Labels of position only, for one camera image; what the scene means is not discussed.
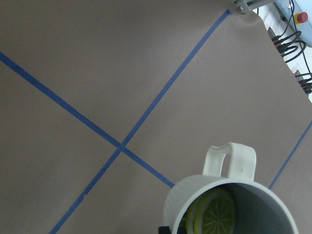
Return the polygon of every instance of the lemon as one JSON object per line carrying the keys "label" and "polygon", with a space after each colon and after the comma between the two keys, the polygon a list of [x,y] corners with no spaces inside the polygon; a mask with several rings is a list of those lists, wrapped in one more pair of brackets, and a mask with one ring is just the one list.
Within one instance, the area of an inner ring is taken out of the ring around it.
{"label": "lemon", "polygon": [[235,201],[227,190],[222,188],[211,189],[198,197],[197,200],[193,226],[194,234],[234,233]]}
{"label": "lemon", "polygon": [[200,202],[200,197],[198,197],[192,204],[189,206],[186,212],[185,219],[185,229],[187,234],[194,234],[194,219],[196,216],[196,211],[198,208],[198,204]]}

